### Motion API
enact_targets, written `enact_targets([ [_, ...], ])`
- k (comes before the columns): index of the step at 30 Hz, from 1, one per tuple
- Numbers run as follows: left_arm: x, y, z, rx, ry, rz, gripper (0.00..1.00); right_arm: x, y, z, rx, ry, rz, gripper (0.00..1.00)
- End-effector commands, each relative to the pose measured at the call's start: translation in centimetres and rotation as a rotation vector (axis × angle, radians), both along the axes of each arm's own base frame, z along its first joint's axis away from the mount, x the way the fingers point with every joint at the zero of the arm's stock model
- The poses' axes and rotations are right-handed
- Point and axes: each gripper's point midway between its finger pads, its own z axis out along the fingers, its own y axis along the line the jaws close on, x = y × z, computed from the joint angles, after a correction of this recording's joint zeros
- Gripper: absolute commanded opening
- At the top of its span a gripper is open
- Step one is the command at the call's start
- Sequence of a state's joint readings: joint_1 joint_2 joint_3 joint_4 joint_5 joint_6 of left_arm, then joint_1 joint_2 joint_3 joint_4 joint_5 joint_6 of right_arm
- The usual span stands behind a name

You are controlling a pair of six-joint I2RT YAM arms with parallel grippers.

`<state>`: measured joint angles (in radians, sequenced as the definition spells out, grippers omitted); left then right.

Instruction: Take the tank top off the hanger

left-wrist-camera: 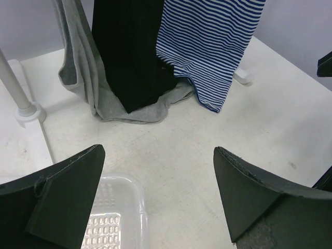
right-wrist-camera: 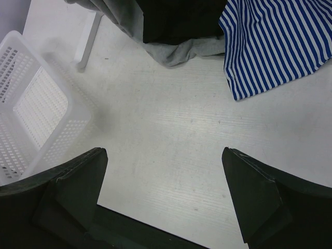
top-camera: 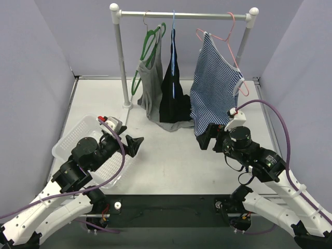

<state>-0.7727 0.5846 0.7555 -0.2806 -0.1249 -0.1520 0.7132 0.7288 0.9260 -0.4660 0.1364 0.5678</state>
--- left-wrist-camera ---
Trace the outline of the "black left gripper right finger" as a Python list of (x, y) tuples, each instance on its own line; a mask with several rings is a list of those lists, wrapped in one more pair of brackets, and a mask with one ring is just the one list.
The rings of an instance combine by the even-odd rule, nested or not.
[(307, 187), (216, 147), (214, 170), (237, 248), (331, 248), (331, 170)]

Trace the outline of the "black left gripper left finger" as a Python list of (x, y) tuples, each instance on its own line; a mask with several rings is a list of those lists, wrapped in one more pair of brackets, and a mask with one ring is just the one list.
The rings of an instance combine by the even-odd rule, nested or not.
[(1, 184), (1, 248), (81, 248), (104, 160), (97, 144)]

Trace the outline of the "black tank top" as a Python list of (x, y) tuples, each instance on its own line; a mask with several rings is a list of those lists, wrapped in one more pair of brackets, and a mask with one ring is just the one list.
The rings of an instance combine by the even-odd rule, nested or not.
[(92, 35), (107, 82), (127, 113), (174, 89), (173, 67), (156, 54), (163, 1), (94, 1)]

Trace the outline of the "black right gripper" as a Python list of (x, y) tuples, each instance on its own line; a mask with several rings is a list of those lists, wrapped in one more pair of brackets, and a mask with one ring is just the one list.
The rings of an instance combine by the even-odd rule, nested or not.
[(332, 52), (318, 60), (316, 75), (317, 77), (332, 77)]

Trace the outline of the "grey tank top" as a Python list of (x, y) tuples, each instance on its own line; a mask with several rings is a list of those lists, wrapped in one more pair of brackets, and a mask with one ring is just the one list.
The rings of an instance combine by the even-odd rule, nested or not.
[(128, 114), (106, 80), (102, 58), (92, 37), (81, 1), (53, 1), (64, 44), (64, 60), (59, 70), (62, 85), (90, 105), (103, 121), (154, 123), (162, 121), (170, 105), (190, 98), (193, 87), (182, 79), (156, 103)]

